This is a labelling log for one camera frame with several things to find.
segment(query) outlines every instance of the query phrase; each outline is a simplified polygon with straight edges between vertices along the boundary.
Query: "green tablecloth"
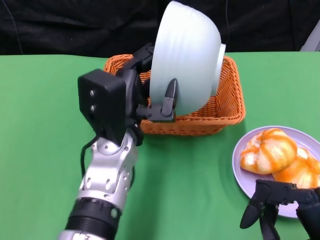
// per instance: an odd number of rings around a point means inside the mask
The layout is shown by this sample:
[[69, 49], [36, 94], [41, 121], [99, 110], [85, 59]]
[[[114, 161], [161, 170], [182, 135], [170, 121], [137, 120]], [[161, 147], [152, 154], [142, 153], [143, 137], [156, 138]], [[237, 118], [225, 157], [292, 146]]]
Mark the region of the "green tablecloth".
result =
[[[147, 135], [117, 240], [262, 239], [258, 224], [239, 227], [249, 199], [234, 178], [232, 152], [266, 125], [320, 140], [320, 54], [227, 55], [239, 69], [244, 122], [212, 136]], [[81, 182], [80, 150], [94, 135], [79, 111], [77, 78], [104, 62], [0, 57], [1, 239], [54, 240], [64, 229]], [[308, 238], [297, 219], [280, 217], [276, 227], [281, 239]]]

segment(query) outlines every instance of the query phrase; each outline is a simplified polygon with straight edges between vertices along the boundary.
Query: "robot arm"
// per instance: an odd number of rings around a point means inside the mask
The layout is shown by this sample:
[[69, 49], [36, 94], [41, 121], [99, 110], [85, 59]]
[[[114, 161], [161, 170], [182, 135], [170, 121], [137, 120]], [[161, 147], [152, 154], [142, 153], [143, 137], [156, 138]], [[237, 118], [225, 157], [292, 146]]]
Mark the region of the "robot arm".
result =
[[297, 202], [296, 215], [310, 240], [320, 239], [320, 188], [297, 188], [296, 184], [256, 180], [255, 193], [247, 205], [240, 228], [252, 226], [258, 219], [263, 240], [280, 240], [275, 224], [280, 204]]
[[[100, 69], [78, 79], [80, 111], [96, 137], [81, 151], [82, 182], [59, 240], [114, 240], [127, 195], [134, 181], [137, 146], [143, 142], [140, 123], [174, 122], [178, 82], [167, 86], [163, 104], [148, 106], [148, 81], [140, 73], [151, 68], [153, 47], [133, 54], [116, 76]], [[86, 149], [92, 161], [85, 170]]]

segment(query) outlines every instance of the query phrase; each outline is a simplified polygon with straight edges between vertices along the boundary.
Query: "black curtain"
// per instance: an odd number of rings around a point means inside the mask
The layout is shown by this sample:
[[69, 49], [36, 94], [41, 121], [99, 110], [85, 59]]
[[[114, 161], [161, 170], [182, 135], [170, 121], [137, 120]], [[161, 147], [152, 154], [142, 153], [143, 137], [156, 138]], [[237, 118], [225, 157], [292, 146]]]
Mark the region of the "black curtain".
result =
[[[133, 53], [157, 33], [168, 0], [4, 0], [25, 54], [111, 57]], [[226, 0], [178, 0], [213, 20], [228, 38]], [[228, 0], [227, 52], [299, 51], [320, 19], [318, 0]], [[0, 0], [0, 55], [20, 54]]]

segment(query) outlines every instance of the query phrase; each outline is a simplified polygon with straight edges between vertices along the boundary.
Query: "purple plate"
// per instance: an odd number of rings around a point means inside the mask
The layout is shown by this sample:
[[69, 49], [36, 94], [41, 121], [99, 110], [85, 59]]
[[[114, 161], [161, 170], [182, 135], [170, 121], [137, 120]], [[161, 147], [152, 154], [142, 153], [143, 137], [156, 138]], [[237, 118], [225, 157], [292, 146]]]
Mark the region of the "purple plate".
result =
[[[249, 142], [254, 135], [271, 128], [283, 130], [289, 137], [295, 140], [299, 147], [307, 149], [316, 159], [318, 159], [318, 161], [320, 160], [320, 143], [302, 131], [286, 126], [264, 126], [248, 132], [238, 141], [234, 148], [232, 155], [232, 168], [236, 181], [249, 198], [251, 198], [255, 193], [257, 179], [274, 180], [274, 178], [271, 174], [260, 175], [240, 168], [241, 152], [245, 149], [247, 142]], [[279, 215], [288, 218], [297, 218], [297, 207], [298, 204], [296, 202], [287, 206], [280, 205]]]

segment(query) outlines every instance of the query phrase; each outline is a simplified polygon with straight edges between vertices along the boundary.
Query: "wicker basket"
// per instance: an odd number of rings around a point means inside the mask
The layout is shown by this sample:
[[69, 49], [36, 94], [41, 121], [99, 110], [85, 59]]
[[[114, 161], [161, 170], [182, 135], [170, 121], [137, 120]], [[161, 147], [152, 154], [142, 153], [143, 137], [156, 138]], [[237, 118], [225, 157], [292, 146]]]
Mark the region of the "wicker basket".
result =
[[[131, 54], [113, 56], [106, 61], [104, 71], [116, 74], [132, 57]], [[142, 81], [149, 77], [150, 72], [140, 75]], [[199, 136], [215, 134], [228, 125], [240, 123], [245, 118], [246, 109], [238, 69], [230, 57], [225, 56], [223, 59], [219, 81], [216, 96], [210, 97], [208, 103], [200, 110], [179, 116], [174, 123], [144, 120], [141, 129], [146, 134]]]

